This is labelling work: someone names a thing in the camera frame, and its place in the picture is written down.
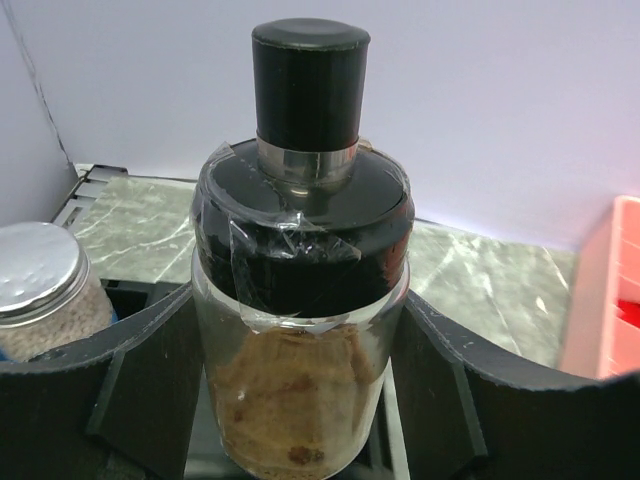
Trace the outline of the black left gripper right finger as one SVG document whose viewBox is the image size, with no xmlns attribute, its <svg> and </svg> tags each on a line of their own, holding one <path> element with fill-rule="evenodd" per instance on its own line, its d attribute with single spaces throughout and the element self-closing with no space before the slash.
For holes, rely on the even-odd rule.
<svg viewBox="0 0 640 480">
<path fill-rule="evenodd" d="M 639 376 L 593 380 L 513 354 L 407 297 L 392 348 L 414 479 L 635 479 Z"/>
</svg>

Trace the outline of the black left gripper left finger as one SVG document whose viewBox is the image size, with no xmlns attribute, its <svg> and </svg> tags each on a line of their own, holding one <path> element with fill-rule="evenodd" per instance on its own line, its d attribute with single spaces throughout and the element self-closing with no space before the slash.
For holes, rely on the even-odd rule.
<svg viewBox="0 0 640 480">
<path fill-rule="evenodd" d="M 191 287 L 38 361 L 1 365 L 4 479 L 180 479 L 199 395 Z"/>
</svg>

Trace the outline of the black cap brown powder bottle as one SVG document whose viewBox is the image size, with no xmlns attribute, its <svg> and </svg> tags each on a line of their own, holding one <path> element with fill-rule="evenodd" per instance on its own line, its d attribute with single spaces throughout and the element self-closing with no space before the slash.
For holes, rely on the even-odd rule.
<svg viewBox="0 0 640 480">
<path fill-rule="evenodd" d="M 369 43 L 334 20 L 256 26 L 256 135 L 221 145 L 194 191 L 211 404 L 258 479 L 327 479 L 360 453 L 409 290 L 409 180 L 359 135 Z"/>
</svg>

